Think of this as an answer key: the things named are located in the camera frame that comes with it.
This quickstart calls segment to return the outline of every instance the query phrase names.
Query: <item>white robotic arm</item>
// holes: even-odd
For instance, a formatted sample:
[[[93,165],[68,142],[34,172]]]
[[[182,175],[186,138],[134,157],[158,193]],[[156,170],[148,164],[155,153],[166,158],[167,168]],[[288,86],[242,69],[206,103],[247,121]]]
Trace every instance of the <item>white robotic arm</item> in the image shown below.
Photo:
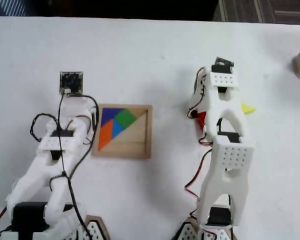
[[[212,146],[210,168],[197,202],[198,222],[204,228],[237,226],[248,194],[254,143],[242,112],[232,62],[217,58],[214,65],[198,71],[191,106],[190,117],[206,113],[200,139]],[[220,119],[228,120],[234,132],[218,131]],[[214,205],[222,194],[229,195],[230,209]]]
[[[74,205],[67,204],[70,179],[83,159],[83,152],[88,153],[83,142],[89,140],[88,136],[93,135],[92,139],[94,138],[94,115],[98,114],[96,102],[96,108],[87,106],[85,97],[91,97],[80,97],[80,87],[82,90],[81,72],[68,73],[65,82],[60,81],[60,93],[79,94],[72,95],[73,97],[62,96],[58,118],[60,128],[56,118],[49,116],[53,119],[46,125],[45,136],[42,139],[35,136],[40,141],[36,156],[6,199],[12,231],[3,232],[1,239],[60,240],[75,231],[80,223],[83,224],[78,219],[78,212],[82,219],[86,219],[86,210],[82,205],[75,205],[78,209],[76,212]],[[35,194],[46,187],[51,189],[48,202],[33,202]]]

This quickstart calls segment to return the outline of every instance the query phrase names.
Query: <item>yellow tangram piece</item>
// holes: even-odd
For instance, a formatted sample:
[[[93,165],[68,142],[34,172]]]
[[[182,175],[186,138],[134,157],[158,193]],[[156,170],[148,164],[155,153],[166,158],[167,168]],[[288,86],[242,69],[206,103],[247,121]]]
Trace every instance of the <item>yellow tangram piece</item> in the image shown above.
[[[248,106],[248,105],[246,105],[244,103],[241,103],[241,107],[242,107],[242,112],[244,114],[251,114],[251,113],[253,113],[256,110],[255,108],[253,108],[251,106]]]

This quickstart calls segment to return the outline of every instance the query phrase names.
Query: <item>white tabletop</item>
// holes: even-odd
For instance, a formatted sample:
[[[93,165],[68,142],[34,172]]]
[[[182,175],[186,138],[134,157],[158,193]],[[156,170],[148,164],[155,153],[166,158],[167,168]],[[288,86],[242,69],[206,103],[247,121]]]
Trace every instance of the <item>white tabletop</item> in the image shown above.
[[[300,239],[300,80],[291,68],[299,50],[298,25],[0,17],[0,208],[35,156],[33,117],[57,113],[59,72],[83,71],[84,93],[100,103],[153,105],[152,158],[88,157],[73,178],[77,200],[114,240],[170,239],[195,208],[183,187],[207,151],[187,102],[197,69],[219,56],[235,62],[242,100],[256,108],[235,233]]]

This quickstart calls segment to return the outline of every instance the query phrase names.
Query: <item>small circuit board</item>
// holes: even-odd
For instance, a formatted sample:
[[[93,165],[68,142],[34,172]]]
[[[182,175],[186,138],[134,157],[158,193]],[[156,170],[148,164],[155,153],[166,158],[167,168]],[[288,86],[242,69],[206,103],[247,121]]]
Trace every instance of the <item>small circuit board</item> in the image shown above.
[[[60,94],[82,94],[84,83],[83,71],[60,72]]]

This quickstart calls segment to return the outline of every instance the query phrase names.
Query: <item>tangram puzzle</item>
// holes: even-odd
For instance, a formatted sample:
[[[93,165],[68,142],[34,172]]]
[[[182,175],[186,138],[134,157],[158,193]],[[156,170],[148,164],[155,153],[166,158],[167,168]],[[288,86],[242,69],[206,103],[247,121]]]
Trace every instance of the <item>tangram puzzle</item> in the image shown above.
[[[93,154],[103,157],[151,157],[151,105],[100,105]]]

